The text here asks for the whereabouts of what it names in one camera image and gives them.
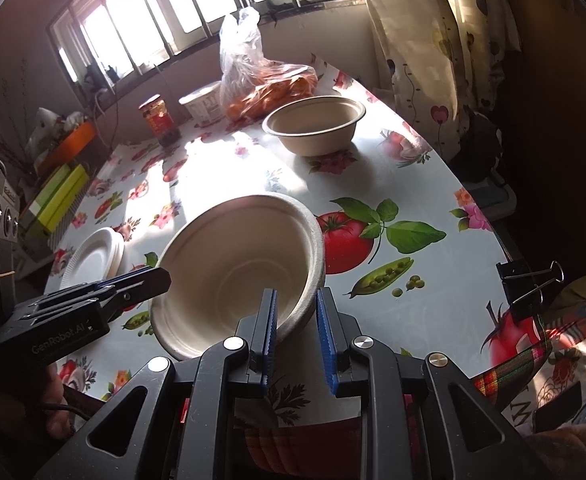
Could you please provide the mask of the left hand holding gripper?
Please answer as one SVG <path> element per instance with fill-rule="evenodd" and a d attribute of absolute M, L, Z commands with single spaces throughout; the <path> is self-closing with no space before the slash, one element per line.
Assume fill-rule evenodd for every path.
<path fill-rule="evenodd" d="M 69 411 L 48 410 L 48 405 L 67 405 L 56 364 L 0 385 L 0 453 L 26 451 L 28 444 L 40 448 L 46 440 L 72 437 L 75 428 Z"/>

